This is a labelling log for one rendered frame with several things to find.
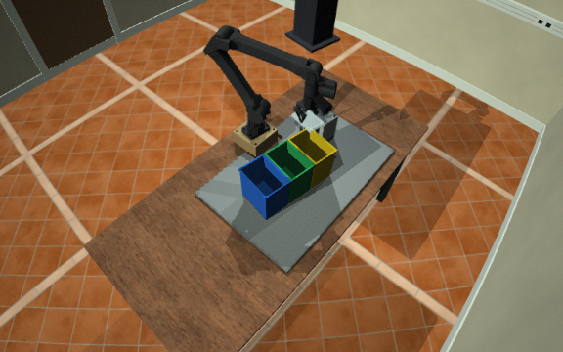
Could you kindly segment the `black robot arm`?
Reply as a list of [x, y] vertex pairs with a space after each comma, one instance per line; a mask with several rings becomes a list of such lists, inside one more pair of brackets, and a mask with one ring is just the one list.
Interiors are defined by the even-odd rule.
[[306, 59], [287, 53], [286, 51], [242, 35], [237, 28], [223, 25], [216, 34], [211, 37], [203, 49], [203, 52], [205, 55], [208, 54], [209, 57], [215, 61], [242, 98], [246, 106], [245, 110], [248, 113], [248, 120], [247, 124], [241, 128], [241, 131], [250, 140], [270, 130], [270, 125], [264, 120], [267, 120], [266, 115], [271, 113], [271, 104], [268, 100], [264, 99], [261, 94], [256, 94], [253, 91], [228, 54], [229, 49], [243, 52], [275, 66], [287, 69], [295, 75], [300, 76], [305, 80], [305, 94], [309, 96], [318, 94], [316, 97], [308, 97], [305, 95], [304, 106], [309, 110], [316, 107], [320, 116], [325, 116], [331, 111], [332, 103], [324, 97], [334, 99], [337, 82], [321, 76], [323, 65], [320, 62], [311, 58]]

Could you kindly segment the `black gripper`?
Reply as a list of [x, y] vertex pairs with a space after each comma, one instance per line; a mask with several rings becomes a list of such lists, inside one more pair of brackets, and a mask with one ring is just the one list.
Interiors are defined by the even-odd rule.
[[[303, 98], [302, 100], [296, 102], [296, 106], [294, 106], [293, 109], [294, 109], [295, 113], [297, 114], [300, 123], [303, 123], [303, 121], [305, 120], [305, 118], [306, 118], [306, 116], [307, 116], [307, 114], [306, 114], [305, 112], [307, 112], [307, 111], [309, 110], [306, 106], [304, 106], [304, 104], [305, 104], [305, 95], [308, 96], [308, 97], [316, 97], [316, 96], [318, 96], [318, 94], [315, 95], [315, 96], [309, 96], [309, 95], [305, 94], [305, 92], [304, 92], [304, 98]], [[312, 109], [314, 115], [317, 115], [317, 114], [319, 113], [318, 111], [316, 111], [316, 109], [317, 109], [316, 107], [314, 107], [314, 108]], [[303, 111], [304, 111], [304, 112], [303, 112]], [[298, 114], [297, 112], [298, 112], [299, 114]], [[300, 116], [301, 116], [302, 118], [300, 118]]]

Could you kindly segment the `olive yellow bin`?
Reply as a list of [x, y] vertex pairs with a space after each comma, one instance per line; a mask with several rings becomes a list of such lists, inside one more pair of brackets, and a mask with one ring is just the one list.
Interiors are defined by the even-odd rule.
[[313, 169], [311, 188], [330, 175], [334, 156], [338, 150], [321, 135], [316, 131], [309, 133], [304, 129], [287, 140], [316, 164]]

